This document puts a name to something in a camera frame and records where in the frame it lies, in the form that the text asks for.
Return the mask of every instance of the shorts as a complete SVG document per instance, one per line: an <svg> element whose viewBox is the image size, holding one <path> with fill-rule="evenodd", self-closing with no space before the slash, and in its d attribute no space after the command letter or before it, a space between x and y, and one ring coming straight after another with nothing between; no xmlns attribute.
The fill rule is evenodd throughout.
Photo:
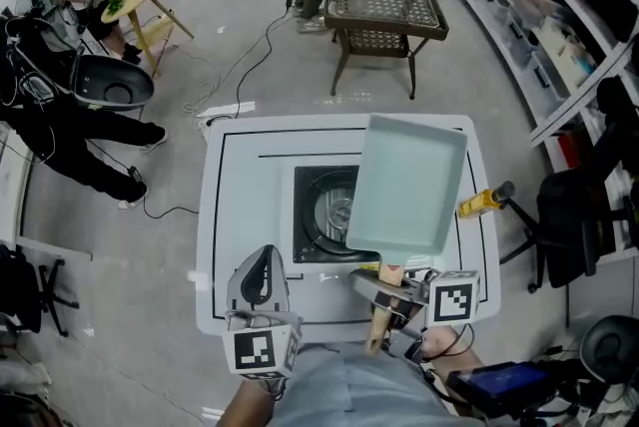
<svg viewBox="0 0 639 427"><path fill-rule="evenodd" d="M93 38L100 41L111 35L113 29L118 26L118 21L103 23L102 14L109 6L109 0L104 0L97 8L89 8L76 11L78 22L86 26Z"/></svg>

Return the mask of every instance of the blue screen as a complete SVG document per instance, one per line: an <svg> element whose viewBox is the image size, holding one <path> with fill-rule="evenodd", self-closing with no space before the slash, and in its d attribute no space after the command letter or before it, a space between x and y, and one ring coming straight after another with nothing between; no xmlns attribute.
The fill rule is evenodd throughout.
<svg viewBox="0 0 639 427"><path fill-rule="evenodd" d="M487 372L475 372L461 375L464 381L484 389L491 395L499 395L540 381L548 374L529 365L518 364L511 367Z"/></svg>

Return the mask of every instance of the black frame line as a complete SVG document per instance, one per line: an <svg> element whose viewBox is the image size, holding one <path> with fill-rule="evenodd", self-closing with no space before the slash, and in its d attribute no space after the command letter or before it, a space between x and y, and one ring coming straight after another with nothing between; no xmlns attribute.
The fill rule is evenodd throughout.
<svg viewBox="0 0 639 427"><path fill-rule="evenodd" d="M461 128L455 128L458 131L462 131L463 130ZM215 214L214 214L214 221L213 221L213 254L212 254L212 259L213 259L213 268L212 268L212 272L211 272L211 277L213 279L213 283L215 283L215 276L216 276L216 241L218 239L218 208L219 208L219 200L220 200L220 187L221 187L221 183L222 183L222 166L224 163L224 150L225 150L225 146L227 143L227 137L229 136L245 136L245 135L264 135L264 134L277 134L277 133L311 133L311 132L335 132L335 131L365 131L366 128L315 128L315 129L282 129L282 130L268 130L268 131L245 131L245 132L239 132L239 133L224 133L223 138L222 138L222 148L221 148L221 152L220 152L220 165L218 166L218 184L216 187L216 208L215 208ZM270 158L294 158L294 157L312 157L312 156L360 156L361 153L317 153L317 154L282 154L282 155L278 155L278 154L266 154L266 155L260 155L258 156L258 158L260 159L270 159ZM472 187L474 189L474 193L477 194L477 185L475 182L475 175L474 175L474 171L472 169L472 162L470 160L470 153L468 151L466 151L466 158L468 159L468 166L470 168L470 177L472 179ZM463 270L463 261L462 261L462 257L461 257L461 240L459 237L459 223L457 220L457 212L455 211L454 213L454 218L455 218L455 229L457 231L457 248L458 248L458 252L459 252L459 269ZM486 298L485 299L481 299L479 302L483 303L483 302L487 302L488 301L488 270L487 270L487 264L486 264L486 247L485 247L485 242L484 242L484 235L483 235L483 225L481 223L481 216L478 218L479 220L479 229L481 232L481 250L483 253L483 267L484 267L484 276L485 276L485 282L486 282L486 286L484 287L485 289L485 294L486 294ZM213 319L218 319L218 320L224 320L224 317L220 317L218 315L216 315L216 295L215 295L215 287L212 287L212 294L211 294L211 302L212 302L212 307L213 307ZM365 322L370 322L370 319L366 319L366 320L349 320L349 321L336 321L336 322L303 322L304 325L338 325L338 324L361 324L361 323L365 323Z"/></svg>

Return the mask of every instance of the light blue tray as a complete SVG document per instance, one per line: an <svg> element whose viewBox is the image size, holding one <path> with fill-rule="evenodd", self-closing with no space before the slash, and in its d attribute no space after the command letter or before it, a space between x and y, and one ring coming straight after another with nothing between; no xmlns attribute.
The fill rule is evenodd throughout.
<svg viewBox="0 0 639 427"><path fill-rule="evenodd" d="M466 135L371 115L346 235L390 265L443 252L457 201Z"/></svg>

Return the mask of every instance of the white table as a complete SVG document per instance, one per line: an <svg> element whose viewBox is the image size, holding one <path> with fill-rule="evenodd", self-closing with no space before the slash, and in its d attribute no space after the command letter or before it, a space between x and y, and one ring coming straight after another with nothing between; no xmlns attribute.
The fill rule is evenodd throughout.
<svg viewBox="0 0 639 427"><path fill-rule="evenodd" d="M7 145L28 160L33 159L33 154L15 131L9 133ZM24 246L63 257L92 258L92 254L85 251L54 246L22 236L22 208L30 166L30 162L11 149L4 149L0 159L0 241L9 249Z"/></svg>
<svg viewBox="0 0 639 427"><path fill-rule="evenodd" d="M463 131L468 152L459 190L464 200L488 187L481 150L469 118L456 115L392 115ZM295 166L356 165L369 115L252 118L215 122L208 139L200 218L196 306L199 328L227 329L227 283L240 263L274 244L285 263L291 310L304 318L305 342L364 340L370 305L345 278L356 263L294 263L292 242ZM476 269L481 275L477 319L501 303L497 233L491 213L455 219L439 270Z"/></svg>

